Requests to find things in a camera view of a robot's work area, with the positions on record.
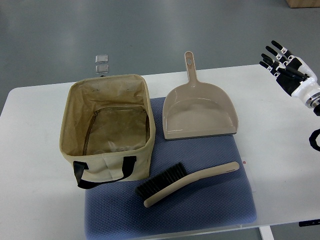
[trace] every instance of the dustpan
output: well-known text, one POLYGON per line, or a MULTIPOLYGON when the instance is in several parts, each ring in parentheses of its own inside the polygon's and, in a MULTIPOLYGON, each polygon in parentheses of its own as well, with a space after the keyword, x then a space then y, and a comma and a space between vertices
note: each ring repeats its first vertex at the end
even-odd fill
POLYGON ((188 83, 165 98, 162 125, 166 140, 237 133, 238 117, 229 96, 220 87, 197 79, 194 55, 184 54, 188 83))

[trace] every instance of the brush bristles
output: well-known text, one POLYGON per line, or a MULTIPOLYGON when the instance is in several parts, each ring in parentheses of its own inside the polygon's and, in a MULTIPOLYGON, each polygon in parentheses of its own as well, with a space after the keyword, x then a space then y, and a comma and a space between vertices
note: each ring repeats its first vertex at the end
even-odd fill
POLYGON ((160 190, 187 176, 188 173, 181 162, 154 176, 136 187, 134 190, 143 200, 150 198, 160 190))

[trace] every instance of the blue cushion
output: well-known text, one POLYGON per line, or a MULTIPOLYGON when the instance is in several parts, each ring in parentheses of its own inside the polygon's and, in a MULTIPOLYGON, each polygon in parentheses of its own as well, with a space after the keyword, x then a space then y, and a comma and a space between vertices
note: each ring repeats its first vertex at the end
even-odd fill
POLYGON ((150 208, 134 192, 146 180, 103 184, 85 192, 88 240, 123 240, 150 235, 247 224, 257 214, 249 181, 233 135, 166 141, 165 98, 151 99, 156 135, 150 177, 181 162, 190 174, 237 161, 234 172, 191 183, 150 208))

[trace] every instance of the fabric storage basket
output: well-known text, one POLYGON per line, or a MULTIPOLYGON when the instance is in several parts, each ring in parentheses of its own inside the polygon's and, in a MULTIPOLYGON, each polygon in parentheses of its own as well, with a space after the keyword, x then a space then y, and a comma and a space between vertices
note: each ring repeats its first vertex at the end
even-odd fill
POLYGON ((59 145, 80 188, 147 178, 155 134, 141 76, 97 77, 71 86, 59 145))

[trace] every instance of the beige brush handle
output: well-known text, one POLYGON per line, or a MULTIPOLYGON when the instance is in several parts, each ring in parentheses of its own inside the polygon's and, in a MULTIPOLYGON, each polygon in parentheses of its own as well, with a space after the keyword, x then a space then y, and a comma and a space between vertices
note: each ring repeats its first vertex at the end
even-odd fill
POLYGON ((177 191, 178 189, 198 181, 199 179, 204 179, 208 177, 213 177, 220 174, 226 174, 239 169, 239 164, 236 161, 222 164, 219 166, 214 166, 210 168, 206 168, 200 171, 193 172, 178 181, 175 181, 171 185, 167 186, 166 188, 158 191, 156 194, 152 195, 148 199, 144 201, 144 206, 146 208, 151 207, 153 204, 157 203, 161 199, 165 198, 166 196, 172 194, 173 192, 177 191))

